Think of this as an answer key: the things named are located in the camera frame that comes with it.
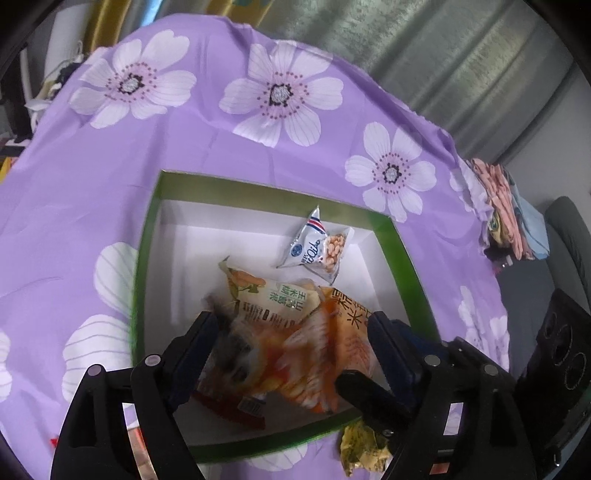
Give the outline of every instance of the blue round logo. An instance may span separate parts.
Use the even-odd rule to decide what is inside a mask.
[[[295,244],[291,249],[291,256],[292,257],[299,257],[301,255],[301,245]]]

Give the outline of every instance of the metal screw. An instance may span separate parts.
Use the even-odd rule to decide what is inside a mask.
[[[427,355],[425,357],[425,363],[432,367],[437,367],[441,364],[441,359],[437,355]]]
[[[490,375],[491,377],[495,377],[499,374],[499,370],[494,365],[486,364],[484,366],[484,373],[486,373],[487,375]]]
[[[100,365],[91,365],[88,369],[88,374],[91,377],[96,377],[98,374],[100,374],[102,367]]]
[[[160,356],[159,355],[150,355],[146,357],[145,364],[149,367],[155,367],[160,363]]]

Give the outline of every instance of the tablecloth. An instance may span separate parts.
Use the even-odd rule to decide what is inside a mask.
[[[47,479],[85,369],[130,366],[135,259],[162,169],[387,213],[441,337],[507,366],[506,311],[480,244],[489,208],[462,164],[448,133],[360,69],[247,25],[173,15],[100,48],[0,186],[0,429]],[[217,474],[344,478],[336,452],[330,436]]]

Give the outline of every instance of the yellow crumpled wrapper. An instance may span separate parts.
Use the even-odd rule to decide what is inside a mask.
[[[386,438],[376,435],[362,420],[345,427],[340,442],[340,462],[345,475],[351,476],[356,468],[383,472],[391,456]]]

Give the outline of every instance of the open cardboard box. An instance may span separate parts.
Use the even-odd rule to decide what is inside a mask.
[[[302,266],[277,269],[306,217],[320,206],[326,230],[355,229],[334,287],[370,311],[383,310],[427,338],[438,333],[418,277],[391,219],[377,212],[309,195],[196,174],[164,171],[156,186],[138,256],[132,315],[134,363],[161,353],[206,308],[203,299],[228,289],[218,263],[262,278],[310,278]],[[358,417],[343,402],[331,415],[314,414],[270,394],[267,428],[253,431],[221,419],[198,401],[175,419],[198,462],[220,462],[283,450],[335,431]]]

